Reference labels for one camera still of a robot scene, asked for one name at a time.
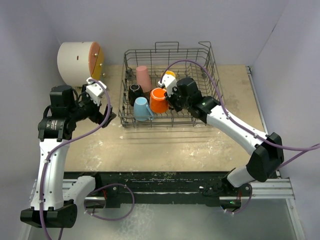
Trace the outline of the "orange ceramic mug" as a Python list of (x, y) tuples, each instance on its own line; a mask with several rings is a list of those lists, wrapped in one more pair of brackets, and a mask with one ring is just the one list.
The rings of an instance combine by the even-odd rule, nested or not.
[(150, 92), (150, 109), (157, 114), (163, 114), (165, 113), (168, 108), (169, 104), (166, 101), (165, 97), (166, 90), (163, 88), (154, 88)]

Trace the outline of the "light blue ceramic mug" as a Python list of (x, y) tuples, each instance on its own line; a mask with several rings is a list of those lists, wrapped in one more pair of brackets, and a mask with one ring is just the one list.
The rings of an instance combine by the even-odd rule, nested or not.
[(145, 97), (138, 97), (135, 99), (133, 105), (133, 115), (134, 118), (139, 122), (154, 120), (154, 113)]

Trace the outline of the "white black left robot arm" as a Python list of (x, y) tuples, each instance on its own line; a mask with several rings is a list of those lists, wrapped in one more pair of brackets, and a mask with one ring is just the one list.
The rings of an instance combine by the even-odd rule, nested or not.
[(51, 89), (50, 105), (38, 124), (39, 171), (30, 207), (20, 212), (23, 223), (36, 228), (72, 228), (85, 194), (98, 196), (103, 191), (101, 181), (81, 176), (64, 192), (63, 179), (77, 122), (90, 119), (99, 128), (105, 128), (116, 117), (110, 104), (104, 113), (100, 112), (105, 93), (107, 87), (101, 81), (84, 84), (81, 94), (69, 85)]

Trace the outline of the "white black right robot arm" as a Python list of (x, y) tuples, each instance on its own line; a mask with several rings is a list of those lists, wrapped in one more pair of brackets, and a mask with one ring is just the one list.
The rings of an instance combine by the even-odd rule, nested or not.
[(250, 155), (245, 166), (231, 170), (224, 178), (222, 190), (226, 195), (235, 195), (240, 186), (249, 182), (265, 182), (283, 163), (282, 139), (277, 133), (256, 130), (224, 111), (222, 104), (214, 97), (202, 95), (193, 78), (176, 80), (166, 74), (158, 81), (158, 86), (165, 89), (165, 99), (176, 112), (186, 109), (193, 118), (227, 134)]

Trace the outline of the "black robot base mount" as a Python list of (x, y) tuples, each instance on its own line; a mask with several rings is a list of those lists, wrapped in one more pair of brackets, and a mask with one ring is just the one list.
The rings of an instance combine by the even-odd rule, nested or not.
[(97, 193), (86, 203), (119, 208), (123, 204), (205, 205), (238, 208), (241, 200), (253, 195), (254, 182), (239, 188), (227, 186), (225, 171), (69, 171), (64, 179), (75, 181), (89, 176)]

